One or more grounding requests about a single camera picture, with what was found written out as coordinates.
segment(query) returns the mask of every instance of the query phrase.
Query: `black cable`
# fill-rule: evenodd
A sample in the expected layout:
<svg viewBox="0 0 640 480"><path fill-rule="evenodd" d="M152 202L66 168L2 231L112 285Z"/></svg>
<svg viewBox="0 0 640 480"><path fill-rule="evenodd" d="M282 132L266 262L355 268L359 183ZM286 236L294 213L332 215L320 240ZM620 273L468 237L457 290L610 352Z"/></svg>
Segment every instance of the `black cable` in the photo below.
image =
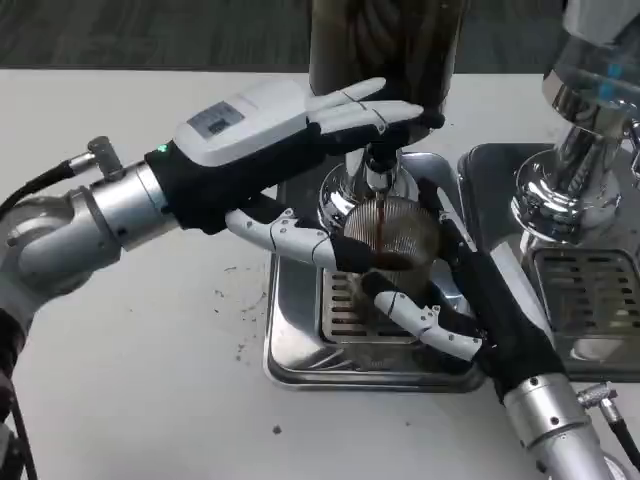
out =
<svg viewBox="0 0 640 480"><path fill-rule="evenodd" d="M14 393L14 398L13 398L13 407L11 408L11 415L13 416L13 423L16 426L16 434L23 447L24 468L27 472L27 478L29 480L38 480L38 473L36 472L36 464L33 461L31 444L29 443L29 436L27 435L27 427L24 424L24 418L22 417L20 404L18 403L18 398L15 395L15 387L13 388L13 393Z"/></svg>
<svg viewBox="0 0 640 480"><path fill-rule="evenodd" d="M618 420L610 423L609 427L620 442L620 445L627 454L627 457L629 457L629 461L631 461L633 466L636 467L636 470L640 471L640 451L638 451L636 442L633 441L633 437L627 427L627 422L624 420Z"/></svg>
<svg viewBox="0 0 640 480"><path fill-rule="evenodd" d="M69 162L65 161L28 181L0 205L0 220L24 197L44 190L67 178L72 178L74 175L75 173Z"/></svg>

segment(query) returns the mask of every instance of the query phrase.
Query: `drip tray grate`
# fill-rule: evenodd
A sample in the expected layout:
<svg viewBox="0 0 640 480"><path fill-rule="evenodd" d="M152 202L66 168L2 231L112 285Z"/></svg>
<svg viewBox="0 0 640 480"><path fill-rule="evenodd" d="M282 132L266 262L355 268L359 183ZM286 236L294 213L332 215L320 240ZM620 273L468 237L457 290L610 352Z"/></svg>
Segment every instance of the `drip tray grate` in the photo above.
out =
<svg viewBox="0 0 640 480"><path fill-rule="evenodd" d="M345 273L322 273L322 334L333 343L410 344L415 337L388 318L361 319Z"/></svg>
<svg viewBox="0 0 640 480"><path fill-rule="evenodd" d="M541 248L532 255L554 330L578 336L640 336L640 281L625 252Z"/></svg>

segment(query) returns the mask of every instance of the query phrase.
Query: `metal tray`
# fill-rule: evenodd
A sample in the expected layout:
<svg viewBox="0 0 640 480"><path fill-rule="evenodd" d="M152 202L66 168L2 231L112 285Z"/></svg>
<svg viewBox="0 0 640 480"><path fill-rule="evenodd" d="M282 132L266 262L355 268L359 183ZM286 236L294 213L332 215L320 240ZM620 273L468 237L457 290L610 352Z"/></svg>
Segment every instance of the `metal tray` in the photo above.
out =
<svg viewBox="0 0 640 480"><path fill-rule="evenodd" d="M465 155L458 163L464 221L480 248L491 251L506 240L515 256L521 259L523 270L529 274L532 286L545 306L556 337L557 351L572 380L640 381L640 323L628 318L637 313L635 303L630 302L638 302L640 290L637 285L640 191L632 184L630 155L621 151L614 162L613 170L620 183L622 202L616 222L603 236L580 248L549 248L547 245L533 249L521 258L522 252L517 246L522 229L510 211L515 175L530 156L551 147L546 144L486 144ZM557 268L550 269L549 260L557 261L559 257L574 262L575 272L565 274L558 273ZM612 287L602 283L613 267L619 270L616 270L619 273L615 276L616 281L626 282L625 285L615 284ZM566 284L558 284L569 280L574 285L580 283L575 298L568 297L563 290ZM584 308L571 310L572 317L568 318L567 309L575 306L569 302L572 299ZM608 308L613 301L618 305L615 311ZM607 352L606 357L576 355L579 348L591 352L610 350L612 342L622 343L615 351Z"/></svg>
<svg viewBox="0 0 640 480"><path fill-rule="evenodd" d="M436 182L459 207L448 162L430 154L409 157L405 168L414 177L426 176ZM318 188L335 165L327 162L280 185L278 199L298 214L315 217ZM446 266L435 266L432 278L452 303L464 303ZM484 376L475 365L434 355L419 344L328 341L321 335L322 288L322 271L287 259L272 259L264 367L276 383L306 389L466 392L483 382Z"/></svg>

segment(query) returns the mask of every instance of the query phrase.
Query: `white table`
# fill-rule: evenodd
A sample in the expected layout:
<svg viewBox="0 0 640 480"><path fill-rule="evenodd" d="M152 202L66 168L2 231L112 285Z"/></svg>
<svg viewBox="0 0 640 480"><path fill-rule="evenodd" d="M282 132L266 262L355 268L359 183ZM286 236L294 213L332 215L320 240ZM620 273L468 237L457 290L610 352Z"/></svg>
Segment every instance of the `white table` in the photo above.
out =
<svg viewBox="0 0 640 480"><path fill-rule="evenodd" d="M0 192L97 135L137 161L179 122L269 76L0 71ZM446 127L414 148L455 163L480 143L553 140L560 121L540 80L454 77ZM489 384L468 395L274 386L261 366L267 286L266 253L228 233L173 231L46 306L16 371L41 477L540 478ZM640 387L619 391L640 438Z"/></svg>

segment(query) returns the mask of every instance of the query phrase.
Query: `silver cylindrical arm segment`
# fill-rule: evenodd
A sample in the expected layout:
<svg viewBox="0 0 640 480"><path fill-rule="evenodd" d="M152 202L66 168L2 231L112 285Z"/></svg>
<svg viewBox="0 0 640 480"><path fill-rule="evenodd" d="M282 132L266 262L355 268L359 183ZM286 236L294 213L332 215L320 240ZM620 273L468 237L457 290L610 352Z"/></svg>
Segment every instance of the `silver cylindrical arm segment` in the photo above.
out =
<svg viewBox="0 0 640 480"><path fill-rule="evenodd" d="M0 309L26 334L42 305L175 225L144 163L62 197L30 198L0 222Z"/></svg>
<svg viewBox="0 0 640 480"><path fill-rule="evenodd" d="M127 251L176 226L160 185L146 163L127 168L117 181L97 182L92 193L111 232Z"/></svg>
<svg viewBox="0 0 640 480"><path fill-rule="evenodd" d="M533 377L504 397L507 415L538 468L554 480L610 480L591 418L562 374Z"/></svg>

